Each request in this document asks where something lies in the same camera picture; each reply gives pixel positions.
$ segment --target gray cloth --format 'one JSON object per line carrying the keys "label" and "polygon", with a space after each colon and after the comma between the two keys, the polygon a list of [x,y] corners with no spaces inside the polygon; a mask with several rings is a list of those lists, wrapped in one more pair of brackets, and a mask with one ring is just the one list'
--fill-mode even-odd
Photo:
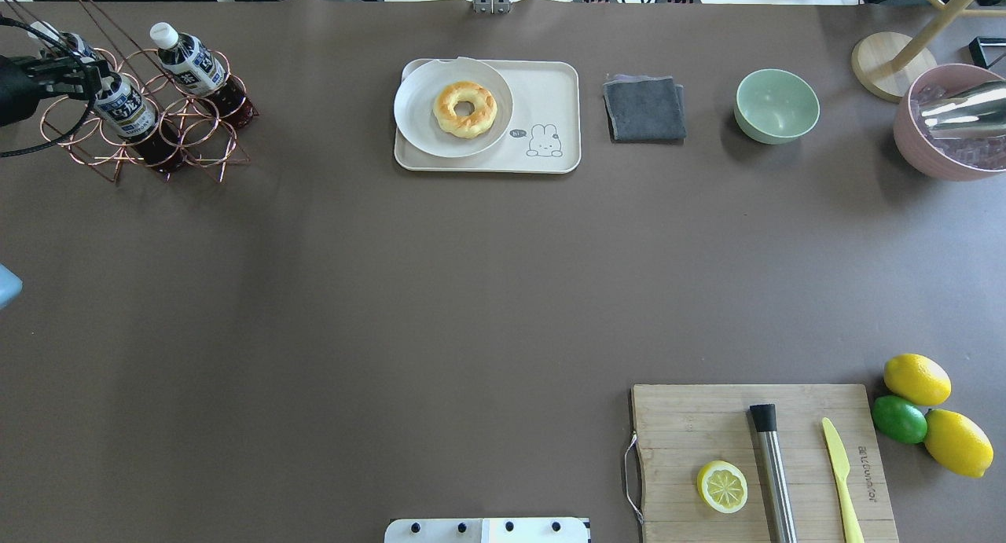
{"label": "gray cloth", "polygon": [[685,129],[684,87],[674,77],[617,74],[605,83],[615,141],[679,141]]}

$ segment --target beige tray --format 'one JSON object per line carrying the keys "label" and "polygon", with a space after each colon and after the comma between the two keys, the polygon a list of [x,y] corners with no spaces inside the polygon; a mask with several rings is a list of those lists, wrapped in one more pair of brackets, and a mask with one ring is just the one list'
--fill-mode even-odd
{"label": "beige tray", "polygon": [[[883,465],[861,384],[634,386],[645,543],[772,541],[758,467],[760,449],[747,415],[747,407],[759,403],[776,404],[799,540],[845,541],[821,430],[821,418],[829,417],[852,465],[849,492],[863,537],[870,543],[896,543]],[[747,478],[747,504],[735,514],[712,510],[695,489],[698,470],[717,459],[736,465]]]}
{"label": "beige tray", "polygon": [[[430,59],[413,59],[402,80]],[[564,62],[482,59],[513,92],[513,118],[500,142],[460,159],[424,153],[395,129],[394,160],[412,171],[502,171],[507,174],[568,174],[580,160],[579,76]]]}

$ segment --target plastic bottle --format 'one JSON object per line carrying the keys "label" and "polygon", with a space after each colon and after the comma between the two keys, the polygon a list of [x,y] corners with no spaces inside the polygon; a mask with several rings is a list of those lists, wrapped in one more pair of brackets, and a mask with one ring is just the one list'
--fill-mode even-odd
{"label": "plastic bottle", "polygon": [[[178,171],[183,166],[183,156],[178,146],[168,142],[178,141],[178,131],[171,121],[158,121],[154,106],[119,73],[110,71],[103,81],[105,88],[95,102],[95,113],[120,139],[132,143],[133,149],[155,171],[161,174]],[[156,132],[158,124],[160,134]]]}
{"label": "plastic bottle", "polygon": [[216,107],[222,121],[233,128],[252,122],[255,107],[233,77],[226,77],[223,66],[197,37],[175,30],[169,23],[156,23],[150,38],[157,45],[161,66],[192,96],[208,100]]}
{"label": "plastic bottle", "polygon": [[35,32],[34,34],[29,32],[28,37],[33,39],[33,41],[38,44],[38,55],[42,57],[58,57],[65,55],[65,53],[60,53],[58,49],[53,48],[49,42],[40,39],[39,35],[45,35],[45,37],[52,38],[54,41],[59,41],[61,45],[65,45],[66,48],[75,52],[83,63],[97,62],[98,59],[103,59],[103,57],[98,55],[98,52],[95,52],[95,49],[92,48],[92,46],[88,44],[88,42],[80,37],[79,34],[75,34],[75,32],[61,32],[56,30],[52,24],[46,23],[44,20],[35,20],[34,23],[31,24],[31,27],[35,30]]}

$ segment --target white bottle cap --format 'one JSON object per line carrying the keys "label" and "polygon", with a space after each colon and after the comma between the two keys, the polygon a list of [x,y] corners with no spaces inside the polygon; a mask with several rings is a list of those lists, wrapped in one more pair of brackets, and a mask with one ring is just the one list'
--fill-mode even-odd
{"label": "white bottle cap", "polygon": [[150,39],[157,48],[170,49],[178,44],[178,30],[169,23],[156,23],[150,27]]}
{"label": "white bottle cap", "polygon": [[35,20],[34,23],[31,24],[31,30],[35,30],[35,32],[28,32],[28,37],[33,39],[33,41],[41,46],[41,48],[52,48],[52,45],[49,44],[49,42],[43,41],[42,38],[39,38],[41,35],[44,35],[44,37],[47,38],[52,38],[54,41],[62,44],[62,42],[59,41],[59,31],[55,30],[55,28],[52,27],[52,24],[46,23],[44,20]]}

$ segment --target round wooden base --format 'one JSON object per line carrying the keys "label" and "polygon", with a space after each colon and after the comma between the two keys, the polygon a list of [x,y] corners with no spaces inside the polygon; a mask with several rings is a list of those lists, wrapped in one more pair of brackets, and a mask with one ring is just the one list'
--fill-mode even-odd
{"label": "round wooden base", "polygon": [[898,32],[876,32],[861,39],[852,48],[852,71],[855,71],[863,87],[880,99],[898,103],[901,96],[908,92],[911,81],[937,66],[933,52],[924,48],[907,66],[894,70],[890,60],[909,41],[911,37]]}

